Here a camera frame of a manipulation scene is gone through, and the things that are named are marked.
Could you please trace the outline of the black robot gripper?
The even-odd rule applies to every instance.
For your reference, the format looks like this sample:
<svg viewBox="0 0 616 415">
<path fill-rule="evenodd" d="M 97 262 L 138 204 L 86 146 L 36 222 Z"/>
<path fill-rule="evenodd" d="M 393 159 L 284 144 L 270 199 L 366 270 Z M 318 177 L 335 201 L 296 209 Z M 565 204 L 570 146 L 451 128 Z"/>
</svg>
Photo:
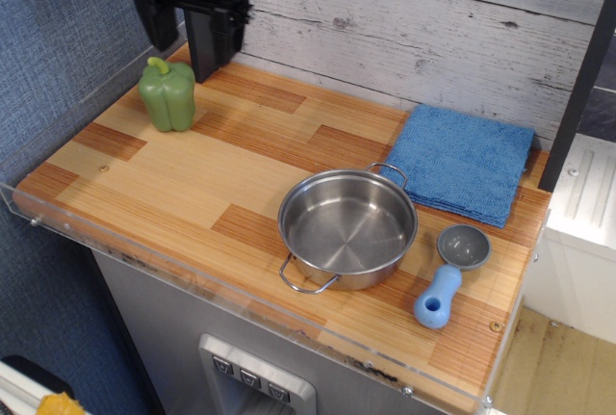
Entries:
<svg viewBox="0 0 616 415">
<path fill-rule="evenodd" d="M 167 50 L 178 39 L 176 9 L 185 11 L 195 76 L 211 76 L 242 49 L 249 0 L 134 0 L 152 45 Z"/>
</svg>

